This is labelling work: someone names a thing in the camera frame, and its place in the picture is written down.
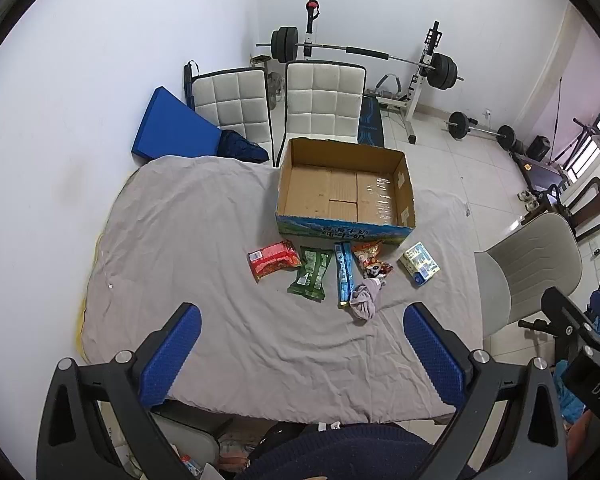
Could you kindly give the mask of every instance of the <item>black weight plate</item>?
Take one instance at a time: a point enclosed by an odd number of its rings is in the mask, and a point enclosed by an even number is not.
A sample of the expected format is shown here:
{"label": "black weight plate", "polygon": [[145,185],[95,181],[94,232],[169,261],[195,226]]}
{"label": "black weight plate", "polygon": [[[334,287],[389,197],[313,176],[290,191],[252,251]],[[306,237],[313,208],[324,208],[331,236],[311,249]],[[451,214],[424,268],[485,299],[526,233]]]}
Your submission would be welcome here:
{"label": "black weight plate", "polygon": [[280,27],[278,29],[278,36],[276,37],[276,49],[278,51],[278,56],[276,59],[280,63],[286,63],[286,52],[285,52],[285,44],[286,44],[286,31],[288,27]]}
{"label": "black weight plate", "polygon": [[446,76],[449,72],[449,58],[447,56],[443,56],[442,54],[435,53],[431,56],[431,66],[433,70],[429,70],[427,74],[427,82],[433,88],[442,88],[442,85],[445,83]]}
{"label": "black weight plate", "polygon": [[513,148],[513,145],[516,142],[516,133],[513,131],[513,128],[505,124],[498,129],[498,133],[500,134],[498,136],[498,144],[500,147],[507,151]]}
{"label": "black weight plate", "polygon": [[522,145],[522,141],[520,139],[516,139],[516,142],[513,143],[513,148],[511,151],[519,155],[525,154],[525,147]]}
{"label": "black weight plate", "polygon": [[469,119],[462,112],[453,112],[449,116],[448,129],[449,133],[454,139],[462,139],[467,133],[469,133]]}
{"label": "black weight plate", "polygon": [[449,56],[445,56],[449,60],[449,72],[446,75],[445,83],[440,88],[441,90],[448,90],[453,85],[456,84],[456,80],[458,79],[458,66],[454,63],[454,60]]}
{"label": "black weight plate", "polygon": [[298,28],[289,27],[286,30],[285,57],[287,61],[295,61],[298,57]]}
{"label": "black weight plate", "polygon": [[276,30],[271,33],[271,57],[278,59],[278,32]]}

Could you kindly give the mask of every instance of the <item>gray cloth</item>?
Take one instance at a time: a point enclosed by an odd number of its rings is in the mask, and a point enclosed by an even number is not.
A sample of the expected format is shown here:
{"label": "gray cloth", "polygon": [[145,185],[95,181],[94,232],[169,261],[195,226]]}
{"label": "gray cloth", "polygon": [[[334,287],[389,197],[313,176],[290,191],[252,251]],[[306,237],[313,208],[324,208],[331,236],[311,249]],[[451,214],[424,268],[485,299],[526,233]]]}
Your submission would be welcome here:
{"label": "gray cloth", "polygon": [[349,304],[360,319],[369,320],[376,314],[375,301],[384,284],[379,278],[365,278],[351,293]]}
{"label": "gray cloth", "polygon": [[[286,288],[296,270],[256,283],[247,254],[279,241],[277,168],[203,156],[165,156],[120,192],[97,247],[82,343],[92,363],[135,349],[183,301],[199,306],[202,334],[170,397],[212,412],[297,422],[389,422],[445,415],[407,342],[404,309],[429,307],[469,349],[482,346],[482,317],[466,206],[455,195],[415,190],[418,227],[400,249],[376,316],[338,308],[336,265],[321,303]],[[296,248],[333,248],[291,237]],[[441,270],[416,287],[396,264],[422,242]],[[354,281],[362,280],[357,268]]]}

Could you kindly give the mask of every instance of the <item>sneaker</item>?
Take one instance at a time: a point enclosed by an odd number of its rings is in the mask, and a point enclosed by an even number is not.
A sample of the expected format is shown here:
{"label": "sneaker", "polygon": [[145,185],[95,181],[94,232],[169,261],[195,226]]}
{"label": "sneaker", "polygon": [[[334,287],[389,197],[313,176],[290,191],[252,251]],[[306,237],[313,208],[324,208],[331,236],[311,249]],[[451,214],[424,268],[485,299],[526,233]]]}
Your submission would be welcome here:
{"label": "sneaker", "polygon": [[534,194],[531,193],[528,189],[525,189],[524,191],[520,191],[518,193],[518,200],[522,200],[522,202],[531,202],[535,199],[536,197],[534,196]]}
{"label": "sneaker", "polygon": [[529,211],[530,213],[535,211],[539,206],[540,206],[540,203],[538,202],[538,200],[533,200],[532,202],[525,203],[525,209],[527,211]]}

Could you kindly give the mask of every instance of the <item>gray plastic chair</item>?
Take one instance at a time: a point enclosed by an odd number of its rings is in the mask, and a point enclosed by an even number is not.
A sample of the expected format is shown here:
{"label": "gray plastic chair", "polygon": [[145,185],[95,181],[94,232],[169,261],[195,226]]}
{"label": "gray plastic chair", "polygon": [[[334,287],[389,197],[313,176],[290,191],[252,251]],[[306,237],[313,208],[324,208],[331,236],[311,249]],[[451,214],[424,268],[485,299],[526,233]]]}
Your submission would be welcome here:
{"label": "gray plastic chair", "polygon": [[544,213],[491,249],[474,253],[484,337],[540,311],[550,286],[571,294],[582,276],[573,232],[556,213]]}

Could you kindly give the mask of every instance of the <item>white chair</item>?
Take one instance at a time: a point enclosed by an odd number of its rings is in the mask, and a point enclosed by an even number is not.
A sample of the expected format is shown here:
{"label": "white chair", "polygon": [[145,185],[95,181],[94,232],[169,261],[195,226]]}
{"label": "white chair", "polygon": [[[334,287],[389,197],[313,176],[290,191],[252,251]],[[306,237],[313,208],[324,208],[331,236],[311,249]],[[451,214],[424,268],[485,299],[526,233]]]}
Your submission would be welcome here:
{"label": "white chair", "polygon": [[539,312],[542,294],[550,286],[568,296],[582,276],[573,232],[557,213],[541,214],[474,256],[484,337]]}
{"label": "white chair", "polygon": [[366,68],[334,61],[291,61],[285,67],[285,135],[287,138],[357,142]]}
{"label": "white chair", "polygon": [[273,164],[273,133],[263,68],[234,68],[192,79],[194,110],[223,130],[235,130],[269,153]]}

